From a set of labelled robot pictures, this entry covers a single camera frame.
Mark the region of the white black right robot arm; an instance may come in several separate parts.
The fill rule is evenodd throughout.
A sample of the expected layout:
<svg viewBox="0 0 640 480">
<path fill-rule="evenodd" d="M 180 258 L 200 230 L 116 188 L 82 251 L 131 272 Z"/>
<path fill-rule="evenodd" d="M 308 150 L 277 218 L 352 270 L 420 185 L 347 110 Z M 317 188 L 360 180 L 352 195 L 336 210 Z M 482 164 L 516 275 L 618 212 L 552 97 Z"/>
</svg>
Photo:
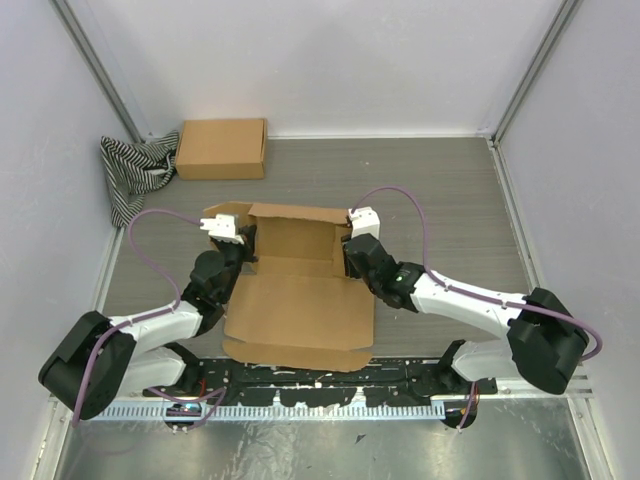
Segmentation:
<svg viewBox="0 0 640 480">
<path fill-rule="evenodd" d="M 450 344 L 438 363 L 438 381 L 447 392 L 458 395 L 474 382 L 512 377 L 549 394 L 566 391 L 589 338 L 552 292 L 507 294 L 453 281 L 395 261 L 371 234 L 346 239 L 342 249 L 348 275 L 362 279 L 387 306 L 448 317 L 493 335 L 482 343 Z"/>
</svg>

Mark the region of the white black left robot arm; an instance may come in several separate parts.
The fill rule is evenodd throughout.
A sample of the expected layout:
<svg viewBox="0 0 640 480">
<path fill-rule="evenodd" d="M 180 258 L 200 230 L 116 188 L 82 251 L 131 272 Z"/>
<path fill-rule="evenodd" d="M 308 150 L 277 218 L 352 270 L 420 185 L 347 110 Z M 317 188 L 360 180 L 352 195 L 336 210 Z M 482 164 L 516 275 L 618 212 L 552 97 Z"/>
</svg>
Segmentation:
<svg viewBox="0 0 640 480">
<path fill-rule="evenodd" d="M 178 303 L 139 314 L 83 314 L 45 361 L 39 383 L 88 420 L 131 393 L 168 387 L 181 397 L 198 392 L 200 360 L 182 341 L 209 332 L 223 317 L 246 263 L 255 262 L 257 228 L 240 228 L 235 240 L 213 240 L 195 260 Z"/>
</svg>

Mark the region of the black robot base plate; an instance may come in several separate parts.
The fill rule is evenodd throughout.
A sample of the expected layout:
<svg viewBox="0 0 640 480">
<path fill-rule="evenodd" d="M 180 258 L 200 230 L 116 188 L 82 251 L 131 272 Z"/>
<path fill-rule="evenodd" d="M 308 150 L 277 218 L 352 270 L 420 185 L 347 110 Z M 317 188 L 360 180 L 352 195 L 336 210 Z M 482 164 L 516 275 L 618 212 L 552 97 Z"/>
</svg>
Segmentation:
<svg viewBox="0 0 640 480">
<path fill-rule="evenodd" d="M 470 393 L 471 383 L 442 369 L 434 359 L 377 357 L 347 373 L 243 364 L 228 358 L 204 359 L 196 392 L 226 389 L 224 406 L 345 406 L 358 394 L 367 407 L 426 406 L 438 395 Z"/>
</svg>

